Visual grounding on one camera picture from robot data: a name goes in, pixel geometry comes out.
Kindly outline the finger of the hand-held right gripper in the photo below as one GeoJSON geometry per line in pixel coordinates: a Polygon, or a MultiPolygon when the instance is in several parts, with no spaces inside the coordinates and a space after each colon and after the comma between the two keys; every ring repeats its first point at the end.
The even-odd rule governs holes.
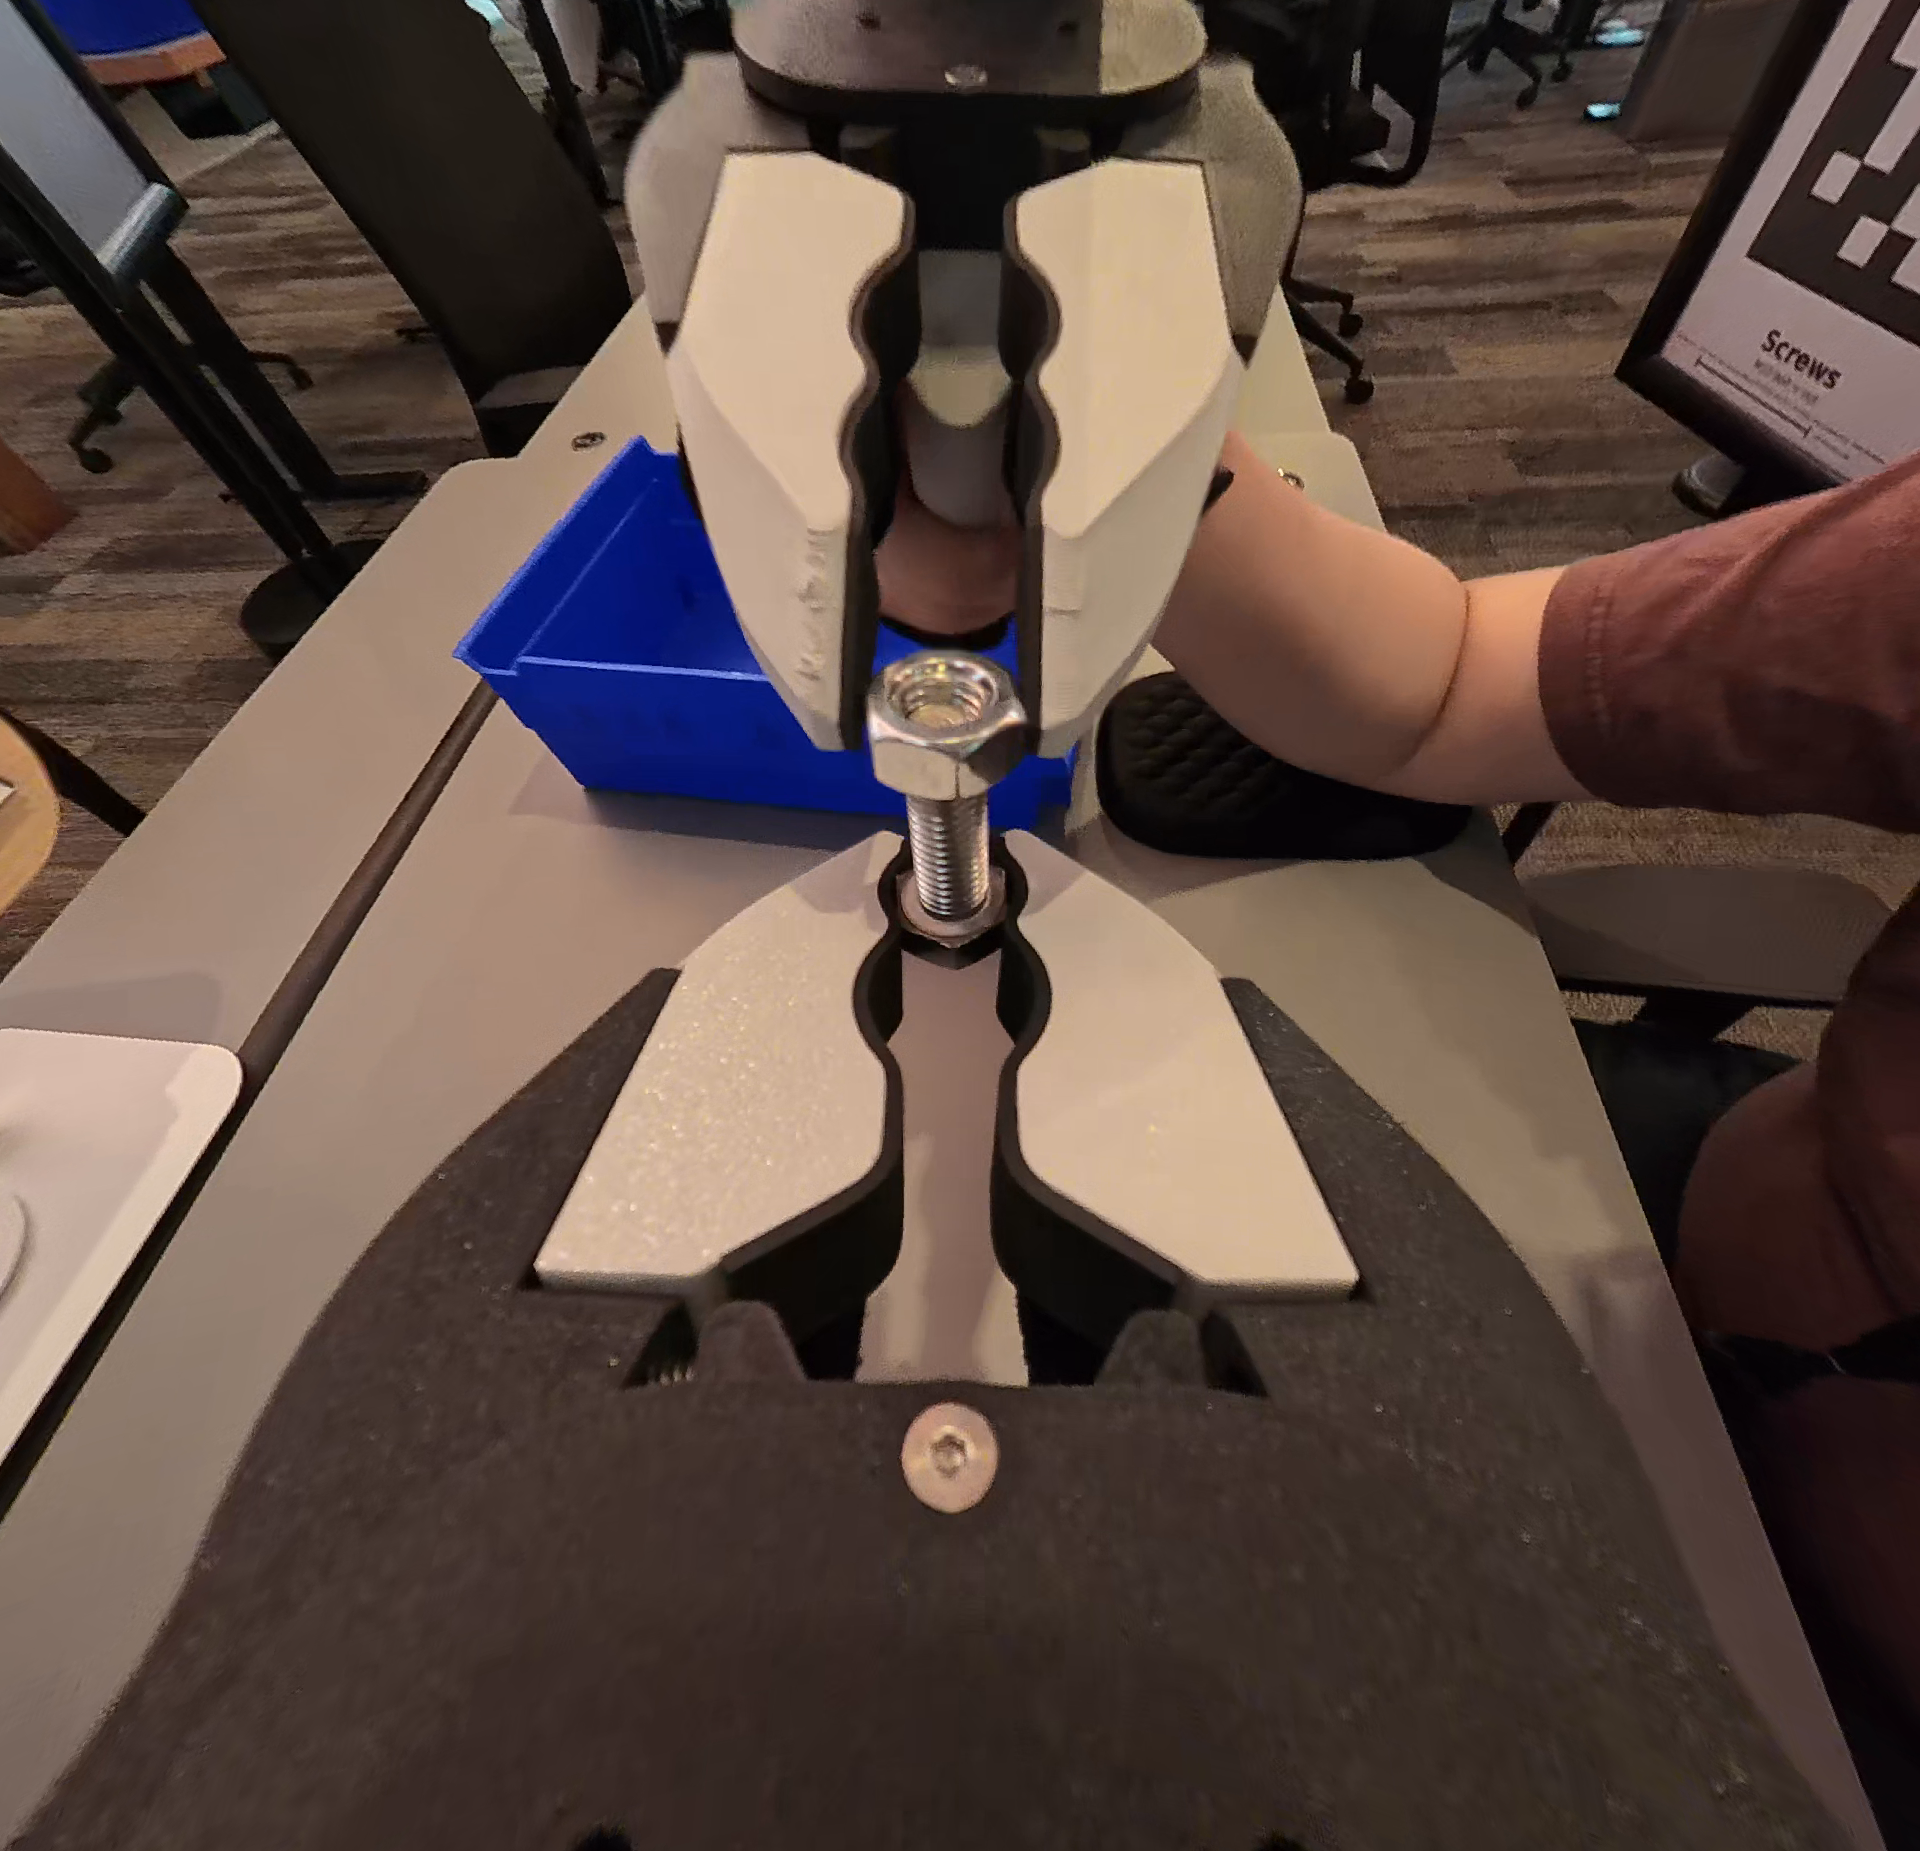
{"type": "Polygon", "coordinates": [[[816,155],[730,155],[665,373],[735,623],[807,741],[858,747],[890,392],[916,356],[914,208],[816,155]]]}
{"type": "Polygon", "coordinates": [[[1204,166],[1104,160],[1022,193],[1002,361],[1021,706],[1057,758],[1154,637],[1240,390],[1204,166]]]}

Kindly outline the black office chair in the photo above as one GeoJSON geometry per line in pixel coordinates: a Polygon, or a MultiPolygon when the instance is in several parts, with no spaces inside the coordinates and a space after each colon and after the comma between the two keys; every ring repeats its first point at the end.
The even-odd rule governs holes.
{"type": "Polygon", "coordinates": [[[1202,0],[1246,60],[1307,199],[1409,185],[1431,152],[1452,0],[1202,0]]]}
{"type": "Polygon", "coordinates": [[[604,209],[464,0],[187,0],[519,454],[632,309],[604,209]]]}

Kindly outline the wooden pillar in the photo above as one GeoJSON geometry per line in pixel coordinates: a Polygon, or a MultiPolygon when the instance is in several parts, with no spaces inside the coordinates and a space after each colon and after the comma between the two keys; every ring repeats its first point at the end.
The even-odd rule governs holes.
{"type": "Polygon", "coordinates": [[[0,443],[1,555],[33,553],[72,523],[72,507],[6,441],[0,443]]]}

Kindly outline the grey office chair seat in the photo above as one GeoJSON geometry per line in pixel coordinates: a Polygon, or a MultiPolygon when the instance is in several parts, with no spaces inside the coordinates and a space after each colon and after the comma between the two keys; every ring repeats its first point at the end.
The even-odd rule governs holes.
{"type": "Polygon", "coordinates": [[[1543,954],[1568,995],[1725,1029],[1755,1008],[1831,1010],[1895,903],[1829,859],[1791,855],[1791,815],[1729,859],[1607,857],[1522,880],[1543,954]]]}

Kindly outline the black framed easel board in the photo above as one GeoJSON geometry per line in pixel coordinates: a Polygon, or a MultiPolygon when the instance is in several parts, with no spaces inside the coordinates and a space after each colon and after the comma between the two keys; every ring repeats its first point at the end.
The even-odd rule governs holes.
{"type": "Polygon", "coordinates": [[[420,473],[344,475],[172,248],[184,199],[33,0],[1,0],[1,214],[137,388],[280,555],[241,623],[280,661],[376,553],[312,500],[418,498],[420,473]]]}

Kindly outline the person's right hand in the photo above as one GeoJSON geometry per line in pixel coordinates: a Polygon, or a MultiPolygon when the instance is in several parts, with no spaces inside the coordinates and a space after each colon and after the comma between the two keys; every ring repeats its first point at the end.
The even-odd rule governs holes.
{"type": "Polygon", "coordinates": [[[873,558],[882,619],[934,642],[997,636],[1018,611],[1022,555],[1018,524],[957,528],[902,498],[873,558]]]}

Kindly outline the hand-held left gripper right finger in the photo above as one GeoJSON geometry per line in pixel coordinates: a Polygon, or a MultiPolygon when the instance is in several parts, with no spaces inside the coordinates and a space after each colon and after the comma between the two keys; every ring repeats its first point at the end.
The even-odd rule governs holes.
{"type": "Polygon", "coordinates": [[[1033,1384],[1153,1311],[1335,1304],[1359,1268],[1223,979],[1052,844],[1002,839],[991,1253],[1033,1384]]]}

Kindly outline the silver hex nut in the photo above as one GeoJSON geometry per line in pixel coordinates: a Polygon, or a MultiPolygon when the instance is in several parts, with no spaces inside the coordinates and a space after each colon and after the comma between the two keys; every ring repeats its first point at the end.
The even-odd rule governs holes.
{"type": "Polygon", "coordinates": [[[866,741],[880,784],[909,800],[982,798],[1029,751],[1008,671],[981,653],[916,650],[873,676],[866,741]]]}

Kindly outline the silver hex bolt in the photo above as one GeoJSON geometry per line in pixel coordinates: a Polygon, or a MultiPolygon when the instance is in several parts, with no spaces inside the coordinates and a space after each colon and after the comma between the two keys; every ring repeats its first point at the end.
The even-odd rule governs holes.
{"type": "Polygon", "coordinates": [[[971,951],[1002,922],[1002,868],[991,863],[990,793],[958,803],[897,793],[905,815],[911,878],[900,892],[900,920],[943,953],[971,951]]]}

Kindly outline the grey waste bin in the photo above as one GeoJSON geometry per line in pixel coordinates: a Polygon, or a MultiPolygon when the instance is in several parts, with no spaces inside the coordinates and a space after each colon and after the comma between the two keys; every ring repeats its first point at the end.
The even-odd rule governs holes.
{"type": "Polygon", "coordinates": [[[1619,102],[1630,143],[1723,143],[1802,0],[1668,0],[1619,102]]]}

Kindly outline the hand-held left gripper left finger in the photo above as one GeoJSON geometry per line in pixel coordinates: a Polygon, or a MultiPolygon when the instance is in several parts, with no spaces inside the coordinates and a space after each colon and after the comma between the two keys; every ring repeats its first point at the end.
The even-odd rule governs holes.
{"type": "Polygon", "coordinates": [[[873,835],[732,918],[661,998],[530,1260],[545,1291],[708,1320],[764,1304],[813,1380],[858,1376],[900,1264],[902,842],[873,835]]]}

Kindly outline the instruction sheet on stand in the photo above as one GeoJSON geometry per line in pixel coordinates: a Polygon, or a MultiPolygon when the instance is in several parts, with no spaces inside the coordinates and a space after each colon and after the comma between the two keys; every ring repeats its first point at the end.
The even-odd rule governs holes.
{"type": "Polygon", "coordinates": [[[167,831],[4,975],[1,1443],[23,1452],[238,1104],[226,973],[167,831]]]}

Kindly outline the black framed marker sign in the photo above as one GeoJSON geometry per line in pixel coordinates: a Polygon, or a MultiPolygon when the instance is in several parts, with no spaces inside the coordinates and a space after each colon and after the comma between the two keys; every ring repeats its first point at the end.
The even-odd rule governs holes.
{"type": "Polygon", "coordinates": [[[1617,380],[1743,473],[1917,448],[1917,0],[1801,0],[1617,380]]]}

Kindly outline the blue plastic parts bin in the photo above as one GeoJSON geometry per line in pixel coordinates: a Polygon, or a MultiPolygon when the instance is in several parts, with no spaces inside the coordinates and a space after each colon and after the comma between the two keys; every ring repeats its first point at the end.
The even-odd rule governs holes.
{"type": "Polygon", "coordinates": [[[674,454],[621,445],[454,655],[586,789],[897,815],[809,742],[743,637],[674,454]]]}

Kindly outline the person's right forearm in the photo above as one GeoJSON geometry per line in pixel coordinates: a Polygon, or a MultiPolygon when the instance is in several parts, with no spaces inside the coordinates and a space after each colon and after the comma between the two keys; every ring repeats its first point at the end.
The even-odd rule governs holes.
{"type": "Polygon", "coordinates": [[[1589,803],[1543,708],[1563,567],[1462,581],[1339,518],[1230,433],[1154,650],[1237,734],[1416,803],[1589,803]]]}

